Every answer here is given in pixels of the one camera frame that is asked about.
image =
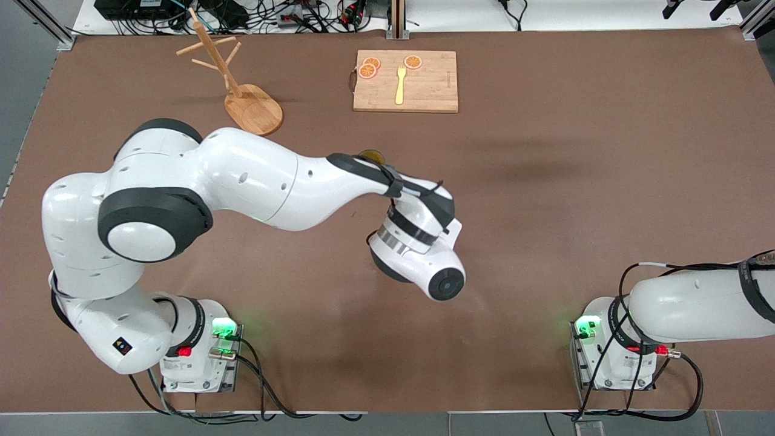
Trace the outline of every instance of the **wooden mug tree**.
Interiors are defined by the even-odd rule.
[[[226,112],[229,113],[239,127],[245,131],[261,136],[268,135],[277,130],[283,123],[283,109],[280,105],[264,92],[263,89],[255,85],[238,85],[234,80],[231,71],[229,71],[229,63],[234,59],[234,56],[237,54],[239,47],[242,46],[242,43],[238,42],[232,49],[229,57],[224,61],[215,46],[235,41],[236,38],[231,36],[221,40],[211,40],[205,27],[202,25],[202,22],[199,21],[196,13],[194,13],[194,9],[189,8],[188,11],[191,13],[191,18],[194,20],[194,31],[197,36],[199,36],[200,42],[182,50],[178,50],[176,54],[181,56],[182,54],[204,47],[215,65],[197,59],[191,59],[191,62],[217,70],[221,74],[223,80],[226,82],[226,91],[229,92],[229,94],[226,95],[226,100],[223,104],[226,107]]]

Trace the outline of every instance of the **round white joint cap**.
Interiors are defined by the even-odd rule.
[[[141,262],[162,261],[175,252],[175,238],[150,223],[124,223],[108,232],[108,244],[124,258]]]

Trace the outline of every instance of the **black square sticker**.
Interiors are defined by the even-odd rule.
[[[119,353],[126,356],[126,353],[132,349],[132,345],[129,345],[129,342],[127,342],[123,337],[119,336],[119,338],[113,342],[113,348],[119,350]]]

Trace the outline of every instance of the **yellow disc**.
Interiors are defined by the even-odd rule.
[[[358,154],[358,156],[365,157],[366,159],[368,159],[368,160],[370,160],[372,162],[375,162],[377,164],[380,164],[380,165],[384,165],[385,164],[385,156],[383,156],[382,153],[380,153],[379,151],[376,151],[376,150],[371,150],[371,149],[364,150],[364,151],[361,151]]]

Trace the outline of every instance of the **orange slice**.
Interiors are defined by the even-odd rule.
[[[358,77],[360,78],[372,78],[377,75],[377,67],[372,64],[363,64],[358,67]]]
[[[377,67],[378,70],[382,66],[382,63],[376,57],[367,57],[363,60],[363,64],[372,64],[373,66]]]
[[[410,70],[416,70],[422,66],[422,59],[420,59],[420,56],[415,56],[412,54],[404,59],[404,65],[406,65],[406,68],[409,68]]]

